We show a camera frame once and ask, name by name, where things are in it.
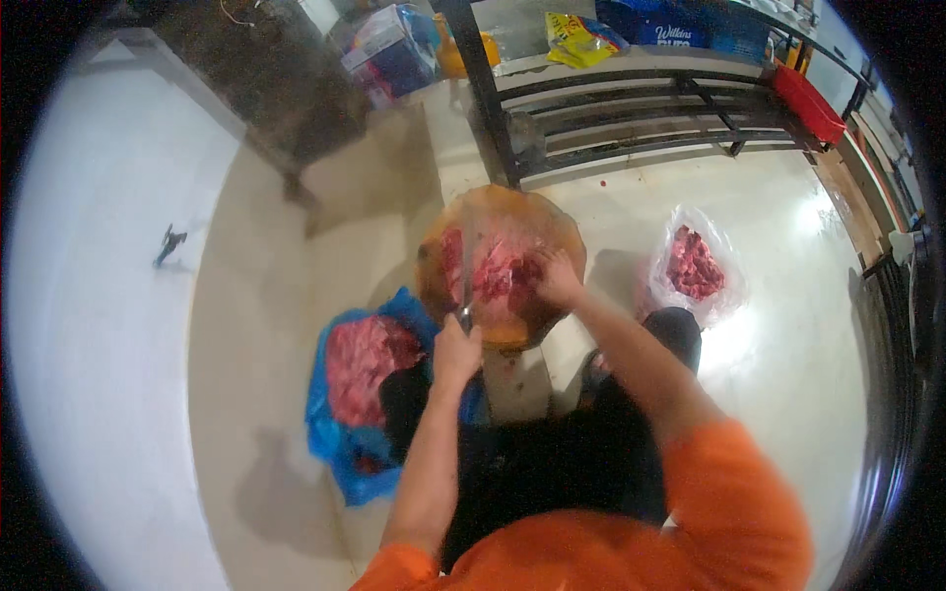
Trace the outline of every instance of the orange shirt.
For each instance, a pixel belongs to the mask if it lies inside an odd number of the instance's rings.
[[[733,420],[663,450],[673,529],[557,511],[483,538],[440,577],[417,548],[382,548],[353,589],[802,589],[814,551],[789,486]]]

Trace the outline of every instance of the white tiled floor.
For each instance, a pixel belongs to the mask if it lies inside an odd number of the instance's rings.
[[[326,471],[304,453],[316,338],[345,308],[378,304],[409,285],[417,241],[441,200],[480,176],[477,169],[453,178],[438,166],[446,152],[435,137],[428,156],[414,153],[426,164],[397,174],[403,153],[381,148],[404,136],[393,125],[380,143],[313,171],[320,197],[340,207],[334,226],[312,241],[302,238],[304,214],[281,201],[278,175],[253,155],[240,156],[220,197],[195,296],[190,411],[205,512],[236,589],[264,581],[307,588],[327,569],[334,574],[324,588],[343,588],[377,548],[388,503],[345,509]],[[407,135],[424,135],[415,125],[407,121]],[[372,172],[367,164],[377,159],[388,159],[387,168]],[[609,172],[527,188],[578,221],[587,283],[629,313],[638,307],[641,266],[674,206],[700,207],[729,234],[749,305],[706,331],[699,377],[795,485],[815,533],[810,587],[827,588],[850,535],[866,432],[849,297],[856,255],[798,152],[658,161],[612,163]],[[439,192],[431,186],[438,169]],[[573,404],[570,384],[591,346],[573,319],[543,343],[554,408]]]

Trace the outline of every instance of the packaging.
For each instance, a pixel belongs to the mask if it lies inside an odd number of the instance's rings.
[[[596,0],[598,20],[637,45],[686,45],[762,61],[769,27],[713,3]]]
[[[688,226],[703,237],[703,241],[709,247],[709,253],[726,276],[723,288],[702,302],[677,291],[670,278],[667,277],[670,249],[674,244],[674,235],[680,226]],[[663,240],[651,259],[647,286],[659,307],[674,305],[690,310],[702,328],[710,328],[725,319],[744,306],[749,297],[742,264],[729,243],[728,236],[719,230],[706,214],[695,207],[683,205],[676,206],[670,220],[664,226]]]
[[[550,61],[573,68],[588,68],[625,49],[627,41],[597,21],[573,14],[545,13]]]
[[[664,0],[597,0],[598,20],[635,45],[709,47],[702,9]]]
[[[420,341],[421,351],[428,354],[428,359],[433,354],[434,337],[440,332],[440,328],[427,315],[420,301],[414,298],[406,287],[402,287],[377,311],[354,308],[342,312],[332,319],[319,335],[319,348],[306,403],[308,449],[331,468],[332,476],[342,490],[347,506],[359,506],[377,496],[392,495],[401,475],[400,466],[390,461],[391,445],[385,438],[383,429],[342,425],[332,418],[332,410],[328,404],[328,380],[325,374],[325,344],[328,335],[339,324],[361,320],[372,314],[393,318],[414,333]],[[485,397],[482,388],[471,383],[461,399],[459,418],[464,423],[474,424],[482,419],[484,413]],[[358,464],[364,457],[379,461],[382,464],[381,469],[373,474],[360,471]]]
[[[436,27],[406,5],[375,12],[358,28],[342,66],[364,89],[376,109],[437,79]]]

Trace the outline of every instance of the red meat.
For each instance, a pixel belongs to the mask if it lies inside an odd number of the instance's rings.
[[[453,301],[463,299],[464,240],[460,228],[448,228],[440,239],[443,253],[442,271]],[[473,299],[482,312],[501,321],[509,312],[529,300],[533,290],[529,284],[541,275],[541,268],[525,253],[541,244],[534,235],[512,227],[497,227],[478,236],[473,252]]]
[[[701,302],[726,284],[726,276],[700,234],[680,226],[670,247],[667,277],[680,293]]]
[[[378,388],[420,359],[420,343],[393,319],[369,316],[333,328],[325,347],[332,417],[348,426],[384,426]]]

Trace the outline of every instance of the knife blade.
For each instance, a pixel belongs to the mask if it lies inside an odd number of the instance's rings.
[[[464,205],[460,215],[463,216],[461,232],[463,232],[464,244],[464,296],[457,309],[457,321],[464,332],[469,335],[473,329],[473,251],[476,250],[476,225],[473,223],[473,217],[469,207]]]

